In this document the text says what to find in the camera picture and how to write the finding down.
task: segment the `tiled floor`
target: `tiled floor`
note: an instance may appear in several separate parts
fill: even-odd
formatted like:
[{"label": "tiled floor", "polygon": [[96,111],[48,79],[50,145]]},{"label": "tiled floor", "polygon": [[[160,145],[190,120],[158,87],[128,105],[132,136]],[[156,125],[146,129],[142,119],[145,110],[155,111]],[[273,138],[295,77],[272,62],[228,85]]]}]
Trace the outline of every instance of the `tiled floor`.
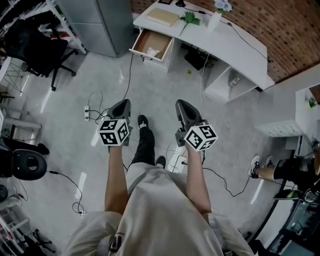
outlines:
[{"label": "tiled floor", "polygon": [[[131,82],[127,98],[132,105],[131,138],[139,139],[137,117],[146,115],[154,132],[156,157],[164,155],[179,128],[175,102],[183,99],[197,108],[201,107],[199,79],[201,71],[189,65],[181,54],[172,72],[164,73],[145,66],[139,56],[133,56]],[[47,157],[48,170],[68,175],[76,183],[86,176],[82,189],[81,204],[85,211],[103,209],[107,182],[108,148],[94,140],[97,125],[84,120],[84,107],[89,96],[96,90],[103,92],[101,110],[120,101],[127,89],[131,53],[120,58],[97,54],[73,56],[66,66],[77,70],[77,75],[60,70],[57,90],[52,92],[51,79],[31,75],[21,97],[10,105],[23,105],[30,111],[28,120],[41,123],[38,136],[50,149]],[[253,112],[259,104],[259,93],[251,91],[223,105],[202,93],[202,117],[215,128],[219,139],[207,150],[204,166],[226,178],[228,189],[239,193],[248,179],[248,167],[253,155],[265,159],[269,152],[278,158],[286,154],[283,140],[265,137],[253,127]],[[91,109],[98,109],[99,92],[90,99]],[[130,141],[123,149],[124,164],[128,166],[134,156],[137,143]],[[176,148],[175,142],[170,149]],[[211,205],[228,215],[245,234],[254,232],[265,218],[279,185],[265,181],[254,203],[252,198],[259,180],[249,180],[245,191],[237,197],[225,190],[223,180],[209,170],[204,171]],[[46,174],[35,181],[22,181],[29,195],[21,209],[52,242],[62,250],[81,221],[71,206],[76,202],[76,187],[62,176]]]}]

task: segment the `lamp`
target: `lamp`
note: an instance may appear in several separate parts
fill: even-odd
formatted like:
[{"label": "lamp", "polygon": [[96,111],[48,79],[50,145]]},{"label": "lamp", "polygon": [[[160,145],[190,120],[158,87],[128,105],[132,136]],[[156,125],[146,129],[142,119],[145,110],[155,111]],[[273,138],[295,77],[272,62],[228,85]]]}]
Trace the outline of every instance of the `lamp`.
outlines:
[{"label": "lamp", "polygon": [[179,7],[185,7],[186,6],[184,0],[179,0],[178,2],[175,3],[175,5],[179,6]]}]

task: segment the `electrical outlet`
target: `electrical outlet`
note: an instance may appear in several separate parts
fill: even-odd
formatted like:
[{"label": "electrical outlet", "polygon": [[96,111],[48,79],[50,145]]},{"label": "electrical outlet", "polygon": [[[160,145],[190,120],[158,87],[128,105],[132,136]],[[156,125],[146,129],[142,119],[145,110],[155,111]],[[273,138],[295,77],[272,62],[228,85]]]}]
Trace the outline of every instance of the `electrical outlet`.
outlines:
[{"label": "electrical outlet", "polygon": [[90,120],[90,106],[84,106],[84,120]]}]

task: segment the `open drawer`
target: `open drawer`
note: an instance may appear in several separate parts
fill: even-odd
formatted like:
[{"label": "open drawer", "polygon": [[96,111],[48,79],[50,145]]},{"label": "open drawer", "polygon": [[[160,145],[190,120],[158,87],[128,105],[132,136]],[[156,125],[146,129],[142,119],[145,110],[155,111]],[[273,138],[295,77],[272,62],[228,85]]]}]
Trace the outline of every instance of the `open drawer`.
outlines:
[{"label": "open drawer", "polygon": [[[140,32],[132,49],[129,50],[134,54],[162,62],[170,49],[172,41],[173,38],[168,35],[144,28]],[[150,56],[147,54],[149,48],[158,50],[159,52],[155,56]]]}]

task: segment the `white t-shirt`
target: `white t-shirt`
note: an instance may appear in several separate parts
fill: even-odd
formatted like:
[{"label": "white t-shirt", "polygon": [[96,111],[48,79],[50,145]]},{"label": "white t-shirt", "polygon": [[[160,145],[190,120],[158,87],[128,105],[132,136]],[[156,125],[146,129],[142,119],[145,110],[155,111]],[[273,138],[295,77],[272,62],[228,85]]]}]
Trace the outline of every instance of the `white t-shirt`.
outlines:
[{"label": "white t-shirt", "polygon": [[231,221],[218,213],[209,223],[186,197],[185,175],[146,163],[126,175],[130,196],[124,214],[90,212],[63,256],[253,256]]}]

